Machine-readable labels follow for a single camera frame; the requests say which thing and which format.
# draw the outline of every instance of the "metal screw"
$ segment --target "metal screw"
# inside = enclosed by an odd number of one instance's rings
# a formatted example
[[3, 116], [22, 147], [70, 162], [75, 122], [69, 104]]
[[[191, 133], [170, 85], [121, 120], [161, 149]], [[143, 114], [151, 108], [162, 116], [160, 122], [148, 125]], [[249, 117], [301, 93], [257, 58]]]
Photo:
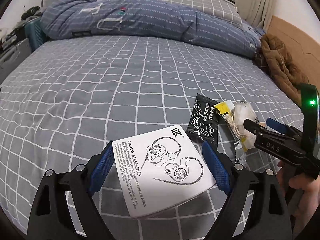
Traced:
[[80, 164], [76, 167], [76, 170], [77, 171], [83, 171], [84, 170], [84, 165], [83, 164]]
[[53, 171], [52, 170], [48, 170], [46, 171], [45, 175], [50, 177], [51, 175], [53, 174]]
[[243, 166], [239, 163], [236, 163], [235, 168], [236, 168], [236, 170], [241, 171], [243, 169]]
[[267, 174], [268, 174], [269, 176], [272, 176], [272, 175], [273, 175], [273, 170], [267, 169]]

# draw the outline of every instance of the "wet wipe packet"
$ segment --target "wet wipe packet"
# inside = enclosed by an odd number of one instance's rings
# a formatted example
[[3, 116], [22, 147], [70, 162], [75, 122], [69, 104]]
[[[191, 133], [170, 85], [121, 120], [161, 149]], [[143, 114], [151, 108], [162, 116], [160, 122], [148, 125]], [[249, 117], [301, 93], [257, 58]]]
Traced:
[[197, 94], [186, 130], [186, 134], [193, 142], [210, 141], [217, 149], [220, 113], [214, 105], [218, 103], [216, 100]]

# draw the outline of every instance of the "pillow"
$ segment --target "pillow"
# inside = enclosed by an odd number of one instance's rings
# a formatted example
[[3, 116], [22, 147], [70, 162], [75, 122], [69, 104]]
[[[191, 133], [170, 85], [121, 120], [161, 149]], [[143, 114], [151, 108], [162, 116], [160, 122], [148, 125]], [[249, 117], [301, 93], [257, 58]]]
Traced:
[[225, 0], [161, 0], [196, 8], [206, 14], [223, 19], [233, 26], [240, 28], [242, 19], [236, 7]]

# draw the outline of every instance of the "headboard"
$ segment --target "headboard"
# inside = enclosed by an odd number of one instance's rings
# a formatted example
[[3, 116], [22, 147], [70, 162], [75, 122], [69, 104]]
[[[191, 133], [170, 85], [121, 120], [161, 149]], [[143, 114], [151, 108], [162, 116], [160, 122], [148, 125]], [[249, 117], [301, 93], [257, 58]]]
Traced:
[[286, 45], [293, 62], [308, 76], [309, 84], [320, 90], [320, 44], [294, 25], [273, 15], [268, 33]]

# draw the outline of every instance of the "gray suitcase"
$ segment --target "gray suitcase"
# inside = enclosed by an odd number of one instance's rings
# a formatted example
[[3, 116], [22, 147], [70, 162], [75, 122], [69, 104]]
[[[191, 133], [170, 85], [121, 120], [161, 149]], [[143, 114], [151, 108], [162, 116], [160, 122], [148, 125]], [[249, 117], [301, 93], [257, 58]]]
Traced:
[[20, 41], [0, 56], [0, 84], [31, 54], [28, 39]]

